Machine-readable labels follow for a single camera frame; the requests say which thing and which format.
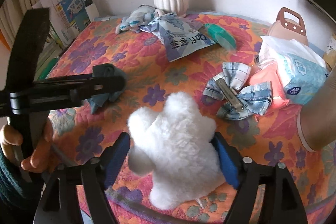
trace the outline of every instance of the plaid bow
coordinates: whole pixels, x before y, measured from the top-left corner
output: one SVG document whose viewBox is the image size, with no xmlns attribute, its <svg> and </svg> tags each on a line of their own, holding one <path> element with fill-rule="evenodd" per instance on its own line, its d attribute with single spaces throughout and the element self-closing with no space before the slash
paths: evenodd
<svg viewBox="0 0 336 224">
<path fill-rule="evenodd" d="M 244 110 L 237 112 L 229 102 L 226 102 L 218 110 L 217 116 L 238 121 L 253 114 L 264 115 L 272 103 L 271 82 L 250 85 L 241 89 L 249 78 L 251 67 L 235 62 L 224 62 L 222 66 L 223 72 L 208 81 L 203 94 L 220 101 L 226 99 L 222 90 L 215 83 L 216 80 L 222 78 L 231 90 L 241 90 L 236 97 L 243 104 Z"/>
</svg>

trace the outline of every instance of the pink plastic bag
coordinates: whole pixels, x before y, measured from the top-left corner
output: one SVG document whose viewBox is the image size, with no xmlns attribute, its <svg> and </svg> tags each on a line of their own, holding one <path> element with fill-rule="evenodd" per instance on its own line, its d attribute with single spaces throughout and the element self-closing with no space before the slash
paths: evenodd
<svg viewBox="0 0 336 224">
<path fill-rule="evenodd" d="M 248 85 L 255 85 L 262 82 L 270 81 L 272 84 L 273 101 L 266 113 L 271 113 L 275 109 L 283 108 L 290 103 L 286 99 L 284 89 L 277 75 L 278 64 L 276 60 L 265 60 L 253 66 L 252 76 L 247 80 Z"/>
</svg>

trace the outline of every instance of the metal clip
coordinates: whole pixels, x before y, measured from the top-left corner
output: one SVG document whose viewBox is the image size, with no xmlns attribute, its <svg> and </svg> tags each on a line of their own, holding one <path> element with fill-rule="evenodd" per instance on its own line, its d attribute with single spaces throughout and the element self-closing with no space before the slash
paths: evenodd
<svg viewBox="0 0 336 224">
<path fill-rule="evenodd" d="M 224 96 L 229 101 L 229 103 L 235 108 L 236 112 L 242 112 L 244 110 L 243 104 L 239 101 L 232 90 L 227 86 L 223 78 L 219 78 L 215 81 L 216 85 L 222 90 Z"/>
</svg>

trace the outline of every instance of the floral tablecloth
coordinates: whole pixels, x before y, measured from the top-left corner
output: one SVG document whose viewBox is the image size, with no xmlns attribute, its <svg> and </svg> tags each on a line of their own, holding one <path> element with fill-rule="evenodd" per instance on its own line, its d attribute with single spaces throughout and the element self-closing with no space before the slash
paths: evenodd
<svg viewBox="0 0 336 224">
<path fill-rule="evenodd" d="M 119 20 L 91 23 L 49 77 L 91 73 L 94 65 L 112 63 L 127 73 L 127 89 L 117 102 L 95 115 L 90 114 L 87 102 L 82 107 L 52 111 L 55 144 L 68 158 L 82 164 L 99 156 L 122 131 L 127 131 L 126 121 L 134 110 L 149 106 L 160 111 L 170 93 L 186 91 L 196 100 L 203 115 L 216 120 L 217 130 L 243 156 L 265 165 L 285 162 L 306 206 L 309 223 L 323 223 L 336 202 L 336 146 L 334 142 L 318 153 L 304 149 L 296 128 L 301 106 L 289 105 L 259 120 L 250 117 L 231 122 L 215 116 L 220 102 L 202 95 L 207 81 L 221 71 L 223 61 L 253 65 L 261 46 L 260 36 L 267 33 L 268 27 L 231 16 L 189 17 L 224 27 L 236 39 L 237 54 L 228 54 L 219 45 L 213 45 L 169 63 L 164 46 L 154 35 L 128 31 L 117 36 L 115 27 Z M 106 192 L 120 223 L 222 223 L 236 194 L 225 183 L 201 198 L 204 209 L 196 201 L 189 201 L 175 210 L 160 211 L 148 199 L 151 188 L 151 175 L 135 176 L 126 161 L 115 185 Z M 78 187 L 78 192 L 81 208 L 89 214 L 83 189 Z M 262 197 L 260 187 L 251 223 L 257 221 Z"/>
</svg>

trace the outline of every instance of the fluffy white fur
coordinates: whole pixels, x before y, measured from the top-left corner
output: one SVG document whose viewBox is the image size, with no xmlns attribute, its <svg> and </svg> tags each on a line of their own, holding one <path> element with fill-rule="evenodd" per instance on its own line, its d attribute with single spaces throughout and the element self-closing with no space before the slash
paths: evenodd
<svg viewBox="0 0 336 224">
<path fill-rule="evenodd" d="M 155 207 L 176 208 L 225 182 L 210 143 L 216 123 L 200 114 L 187 93 L 171 94 L 162 112 L 138 109 L 128 127 L 135 143 L 128 155 L 129 168 L 139 176 L 153 172 L 150 200 Z"/>
</svg>

